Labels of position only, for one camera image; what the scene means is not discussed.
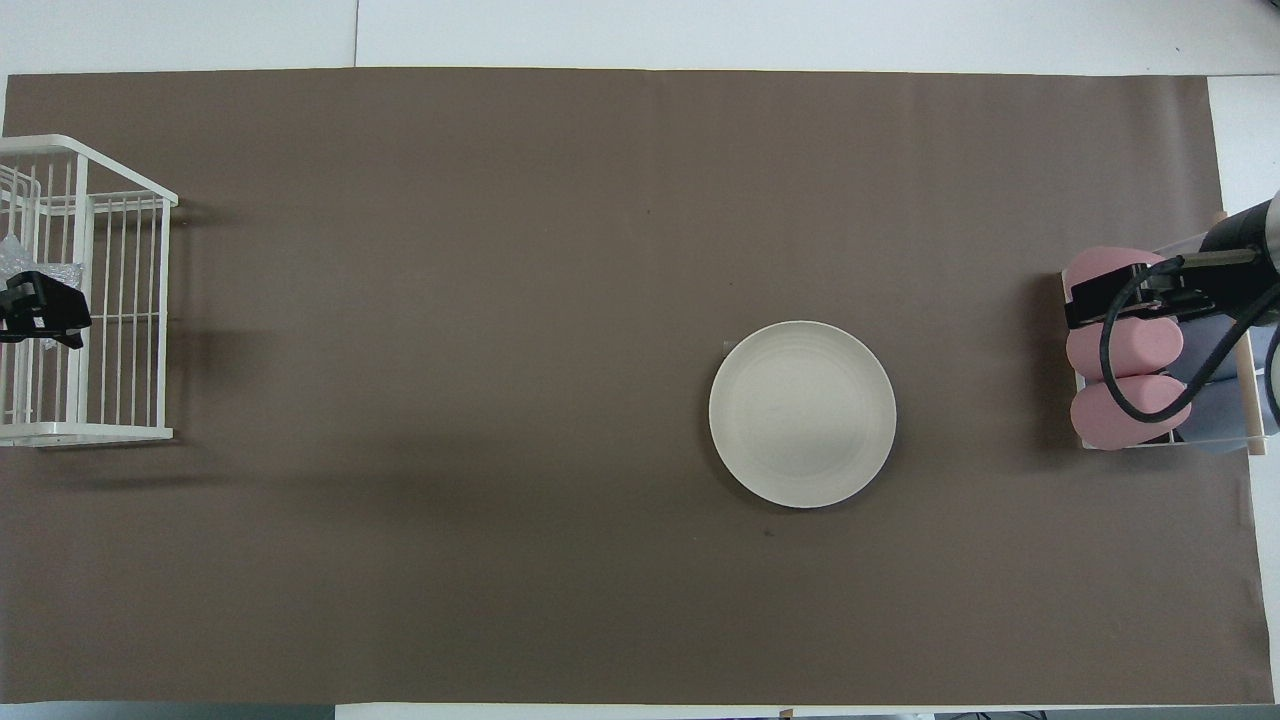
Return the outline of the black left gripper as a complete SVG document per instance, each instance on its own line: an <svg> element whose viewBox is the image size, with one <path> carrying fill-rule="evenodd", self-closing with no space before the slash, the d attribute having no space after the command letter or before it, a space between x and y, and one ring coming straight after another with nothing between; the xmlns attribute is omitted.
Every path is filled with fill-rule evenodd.
<svg viewBox="0 0 1280 720"><path fill-rule="evenodd" d="M82 331L92 325L92 316L79 290L41 272L22 272L18 290L1 292L1 325L6 345L35 337L42 350L79 350L84 347Z"/></svg>

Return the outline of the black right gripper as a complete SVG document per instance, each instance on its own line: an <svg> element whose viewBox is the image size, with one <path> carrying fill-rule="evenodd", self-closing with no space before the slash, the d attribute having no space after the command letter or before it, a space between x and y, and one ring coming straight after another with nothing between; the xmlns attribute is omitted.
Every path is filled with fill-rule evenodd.
<svg viewBox="0 0 1280 720"><path fill-rule="evenodd" d="M1162 258L1193 259L1203 252L1253 250L1249 263L1231 265L1196 265L1192 260L1179 272L1181 286L1162 296L1161 291L1140 281L1130 290L1129 282L1149 269L1148 263L1132 263L1102 273L1068 288L1065 320L1070 331L1102 323L1115 299L1120 297L1116 316L1179 316L1187 320L1224 314L1234 320L1274 287L1274 210L1270 200L1233 214L1202 236L1167 246Z"/></svg>

